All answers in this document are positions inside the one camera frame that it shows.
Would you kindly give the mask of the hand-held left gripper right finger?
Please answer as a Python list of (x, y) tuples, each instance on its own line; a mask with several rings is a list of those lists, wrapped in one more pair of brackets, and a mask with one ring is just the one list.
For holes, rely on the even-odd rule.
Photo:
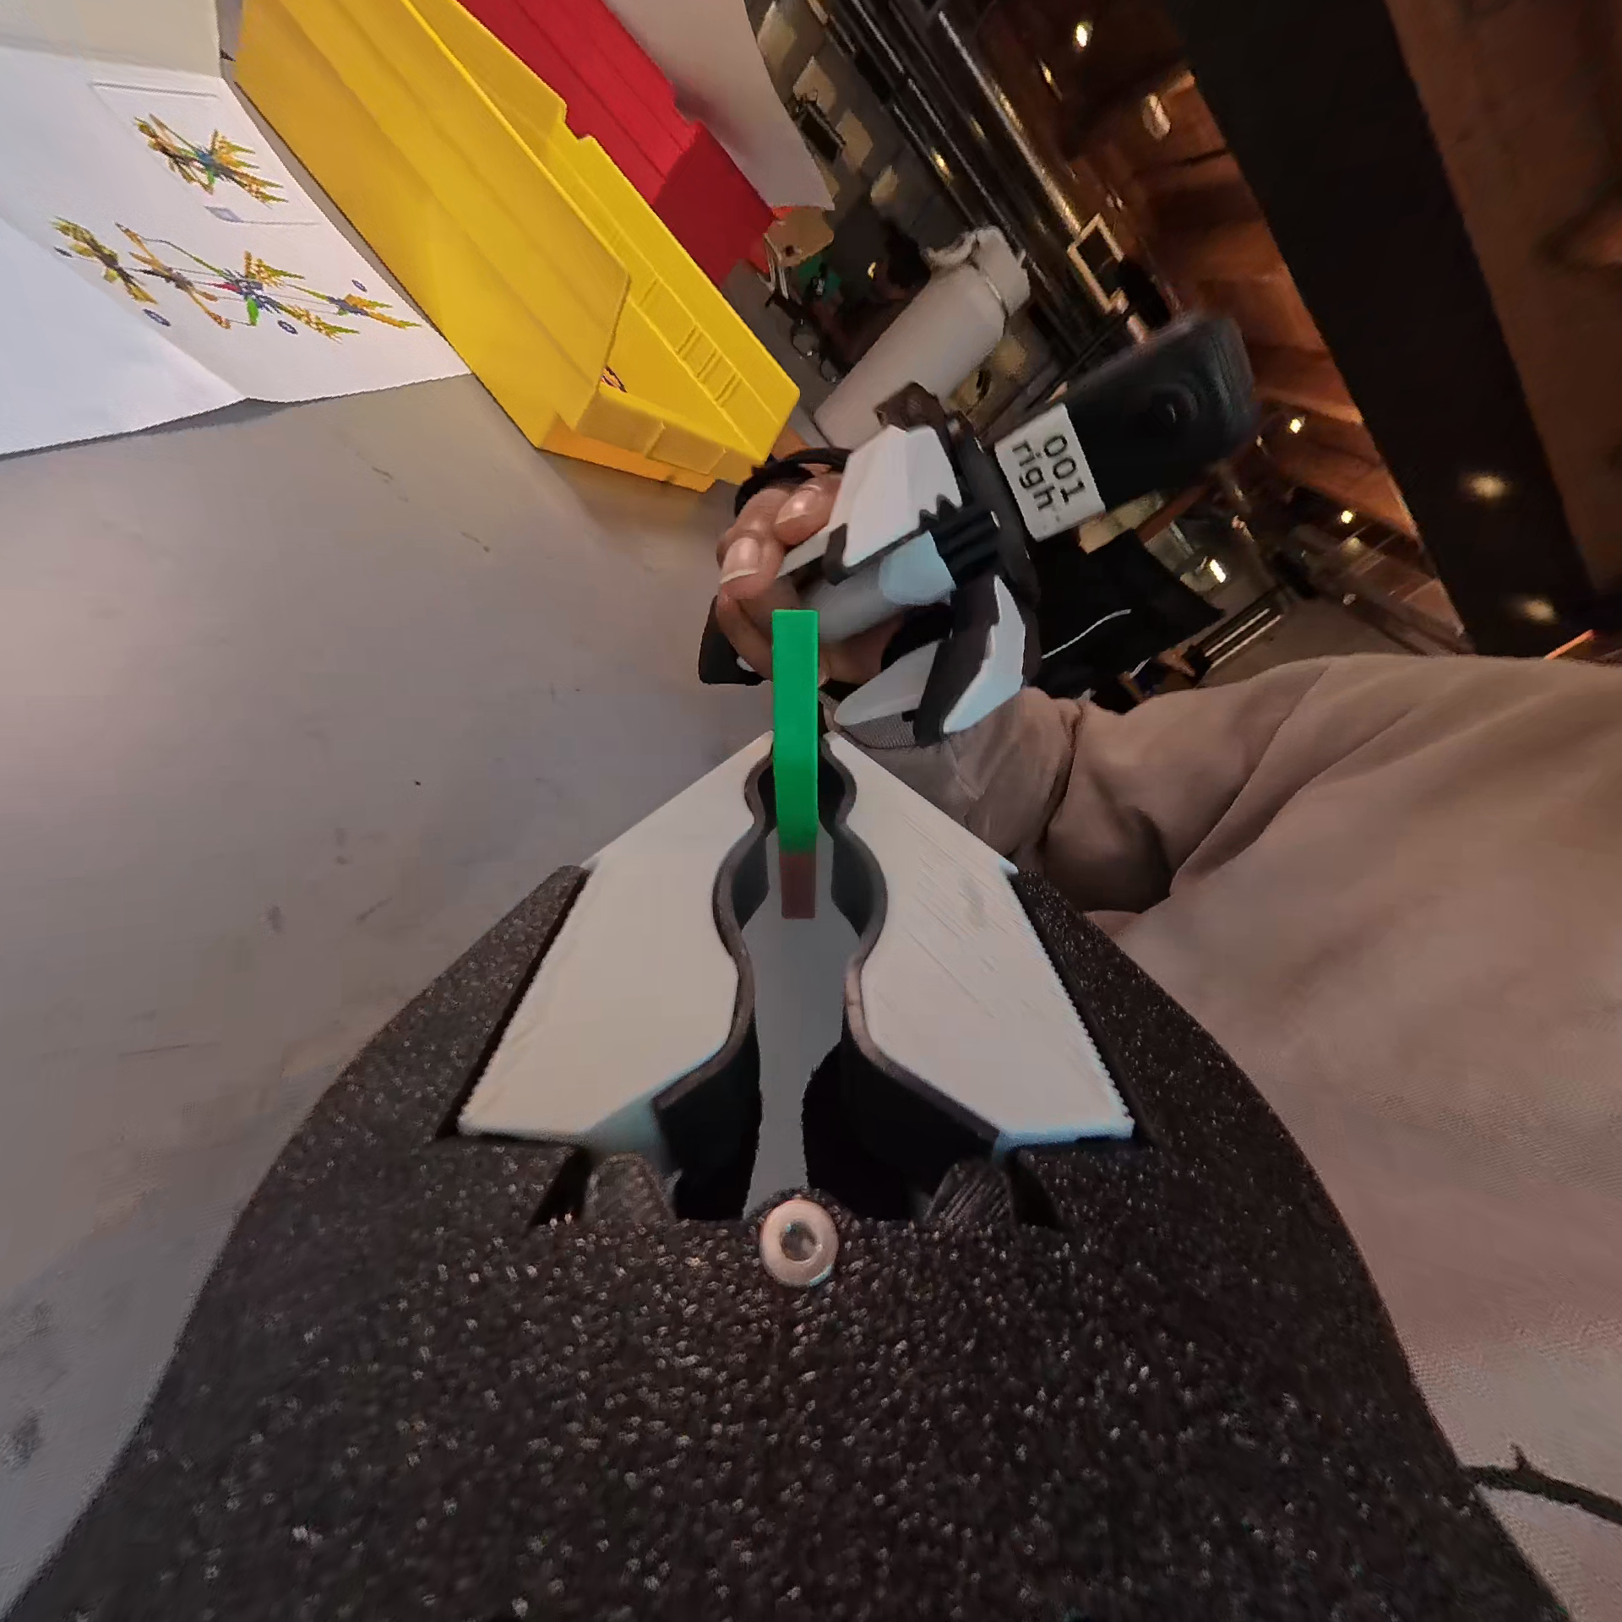
[(1132, 1137), (1130, 1108), (1016, 890), (1016, 868), (852, 743), (839, 909), (858, 930), (844, 1023), (881, 1147), (1061, 1147)]

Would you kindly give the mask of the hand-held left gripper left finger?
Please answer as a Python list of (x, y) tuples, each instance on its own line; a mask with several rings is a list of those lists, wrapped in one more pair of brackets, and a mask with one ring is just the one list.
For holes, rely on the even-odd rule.
[(593, 1154), (729, 1154), (717, 1067), (748, 1033), (744, 951), (717, 913), (758, 849), (771, 758), (752, 741), (593, 853), (483, 1062), (458, 1131)]

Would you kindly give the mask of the yellow parts bin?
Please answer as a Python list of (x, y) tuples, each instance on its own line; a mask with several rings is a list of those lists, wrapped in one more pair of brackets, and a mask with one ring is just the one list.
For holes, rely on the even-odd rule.
[(250, 1), (236, 84), (539, 449), (707, 490), (798, 386), (564, 100), (454, 1)]

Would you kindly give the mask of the person's right forearm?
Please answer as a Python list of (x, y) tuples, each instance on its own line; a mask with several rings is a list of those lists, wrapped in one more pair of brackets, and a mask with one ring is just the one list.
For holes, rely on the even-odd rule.
[(1289, 662), (1115, 714), (1022, 691), (924, 743), (912, 724), (835, 735), (1076, 907), (1142, 915), (1300, 818), (1310, 859), (1520, 859), (1598, 836), (1619, 859), (1615, 666), (1350, 654)]

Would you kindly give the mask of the grey desk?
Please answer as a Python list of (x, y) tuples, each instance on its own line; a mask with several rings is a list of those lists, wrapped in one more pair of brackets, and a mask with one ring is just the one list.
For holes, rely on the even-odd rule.
[(763, 731), (698, 679), (732, 498), (472, 376), (5, 459), (6, 1608), (344, 1065)]

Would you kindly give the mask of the person's right hand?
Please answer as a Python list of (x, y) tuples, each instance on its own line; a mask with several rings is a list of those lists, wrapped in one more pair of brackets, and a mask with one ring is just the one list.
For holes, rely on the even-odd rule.
[(773, 675), (775, 612), (800, 608), (783, 560), (827, 527), (841, 482), (841, 473), (819, 471), (794, 490), (761, 490), (721, 536), (717, 625), (742, 666), (761, 677)]

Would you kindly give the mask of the white water bottle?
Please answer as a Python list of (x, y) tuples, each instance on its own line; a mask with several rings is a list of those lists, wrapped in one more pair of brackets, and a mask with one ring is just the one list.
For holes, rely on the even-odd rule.
[(926, 285), (814, 413), (825, 444), (856, 449), (881, 428), (879, 405), (910, 384), (947, 399), (999, 347), (1030, 301), (1026, 260), (999, 227), (928, 251)]

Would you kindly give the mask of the red storage bin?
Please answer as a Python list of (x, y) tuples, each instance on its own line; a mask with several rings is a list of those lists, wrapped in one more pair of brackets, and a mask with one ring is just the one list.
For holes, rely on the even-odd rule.
[(605, 1), (468, 1), (466, 7), (566, 106), (696, 264), (725, 283), (767, 268), (773, 208)]

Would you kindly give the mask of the fold-out toy instruction sheet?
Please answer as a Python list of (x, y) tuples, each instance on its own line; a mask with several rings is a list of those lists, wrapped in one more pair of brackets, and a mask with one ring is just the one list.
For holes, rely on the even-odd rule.
[(219, 69), (5, 38), (3, 451), (468, 376)]

